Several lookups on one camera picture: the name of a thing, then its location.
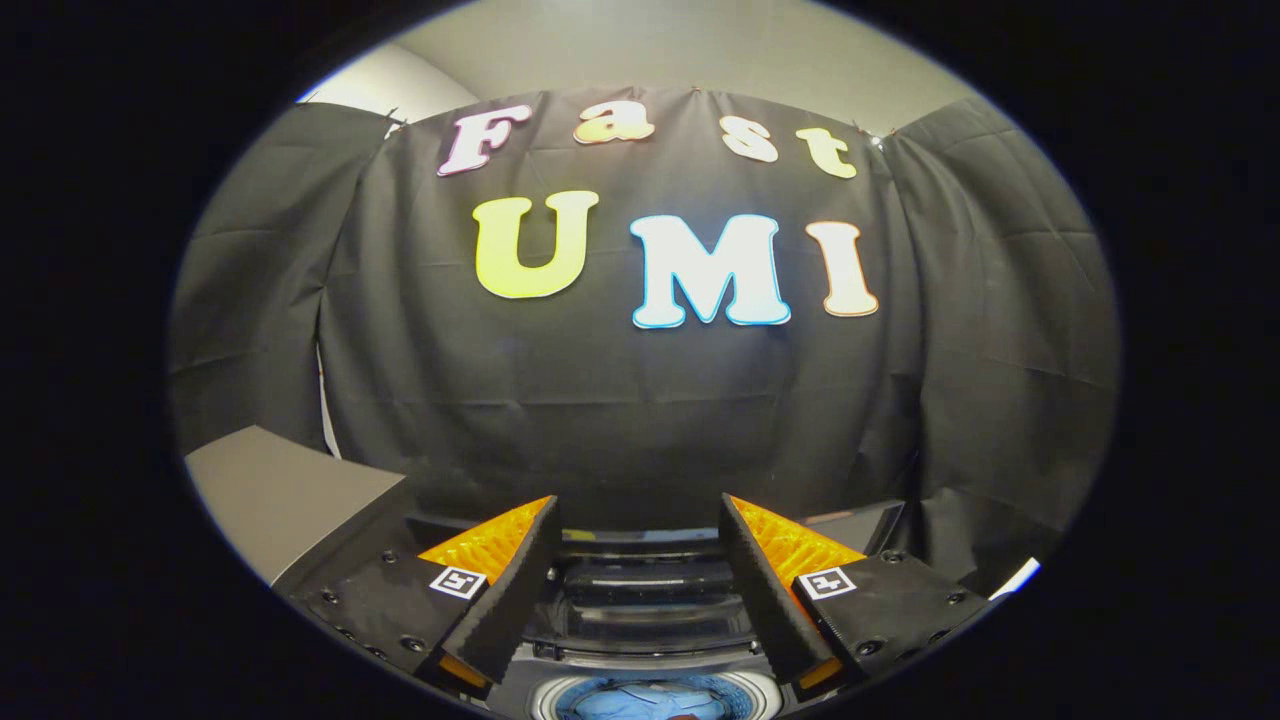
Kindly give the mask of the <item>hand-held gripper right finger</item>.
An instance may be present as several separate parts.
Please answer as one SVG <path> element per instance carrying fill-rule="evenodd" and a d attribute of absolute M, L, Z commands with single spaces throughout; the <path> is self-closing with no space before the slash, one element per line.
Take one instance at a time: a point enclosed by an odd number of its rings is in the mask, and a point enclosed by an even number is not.
<path fill-rule="evenodd" d="M 901 550 L 864 553 L 722 495 L 718 536 L 774 679 L 799 700 L 865 685 L 940 650 L 989 611 Z"/>

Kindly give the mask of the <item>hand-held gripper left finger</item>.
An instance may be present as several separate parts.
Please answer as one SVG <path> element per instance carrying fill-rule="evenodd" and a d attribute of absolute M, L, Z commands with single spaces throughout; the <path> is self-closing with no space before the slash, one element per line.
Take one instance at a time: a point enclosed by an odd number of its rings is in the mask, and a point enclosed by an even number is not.
<path fill-rule="evenodd" d="M 500 684 L 562 539 L 545 496 L 457 534 L 371 503 L 300 560 L 300 607 L 394 673 L 484 700 Z"/>

